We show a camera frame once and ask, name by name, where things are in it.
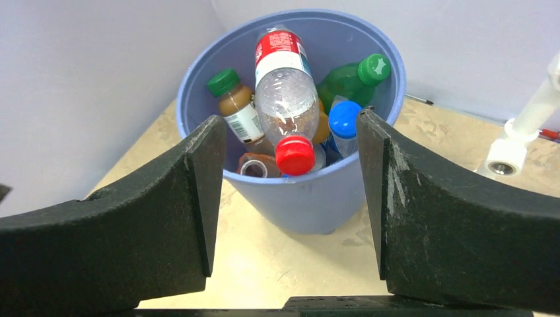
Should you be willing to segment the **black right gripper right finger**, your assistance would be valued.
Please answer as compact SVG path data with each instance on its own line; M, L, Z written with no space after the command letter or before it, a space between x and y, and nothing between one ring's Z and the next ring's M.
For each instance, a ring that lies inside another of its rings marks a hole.
M559 199L462 168L357 117L376 259L389 292L559 313Z

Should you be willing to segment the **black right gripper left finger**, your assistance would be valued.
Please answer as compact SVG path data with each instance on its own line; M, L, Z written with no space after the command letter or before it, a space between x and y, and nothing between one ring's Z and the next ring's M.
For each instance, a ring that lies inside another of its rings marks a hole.
M204 290L226 134L212 115L84 200L3 217L1 315L99 316Z

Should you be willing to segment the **small Pepsi bottle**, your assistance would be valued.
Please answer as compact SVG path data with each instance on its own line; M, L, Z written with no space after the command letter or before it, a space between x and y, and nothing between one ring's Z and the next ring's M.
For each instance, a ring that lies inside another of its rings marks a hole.
M342 159L357 152L356 120L361 106L342 96L335 96L328 114L330 136L326 145Z

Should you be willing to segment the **green cap tea bottle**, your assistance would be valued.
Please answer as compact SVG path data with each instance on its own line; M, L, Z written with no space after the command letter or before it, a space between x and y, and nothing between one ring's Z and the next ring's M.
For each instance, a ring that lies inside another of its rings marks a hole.
M265 137L256 112L254 93L242 84L238 73L233 68L223 69L206 86L219 99L220 114L238 142L250 153L273 155L273 145Z

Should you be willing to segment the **green plastic bottle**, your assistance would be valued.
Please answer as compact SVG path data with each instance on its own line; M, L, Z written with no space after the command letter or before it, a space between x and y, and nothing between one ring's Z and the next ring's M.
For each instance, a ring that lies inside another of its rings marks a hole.
M377 86L390 74L391 63L381 53L332 69L316 85L325 113L330 113L338 97L356 102L362 107L367 106L373 99Z

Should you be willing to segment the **red label clear bottle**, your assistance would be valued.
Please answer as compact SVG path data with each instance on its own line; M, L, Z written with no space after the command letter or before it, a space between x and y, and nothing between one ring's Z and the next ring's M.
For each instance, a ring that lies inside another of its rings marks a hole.
M299 36L282 24L267 28L256 43L255 78L256 110L276 165L289 176L310 172L320 107Z

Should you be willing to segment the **orange floral label bottle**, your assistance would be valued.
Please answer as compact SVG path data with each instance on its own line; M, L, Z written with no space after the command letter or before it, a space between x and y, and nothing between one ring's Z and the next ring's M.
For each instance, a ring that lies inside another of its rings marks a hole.
M256 178L280 178L283 175L274 157L257 153L243 154L238 161L237 173Z

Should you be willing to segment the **orange juice bottle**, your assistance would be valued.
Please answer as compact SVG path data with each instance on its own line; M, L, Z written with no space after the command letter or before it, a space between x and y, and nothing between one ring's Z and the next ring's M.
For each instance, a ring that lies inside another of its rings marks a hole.
M325 142L330 135L328 115L324 111L324 105L322 104L321 100L318 101L318 104L320 109L318 116L318 128L312 138L313 144L320 144Z

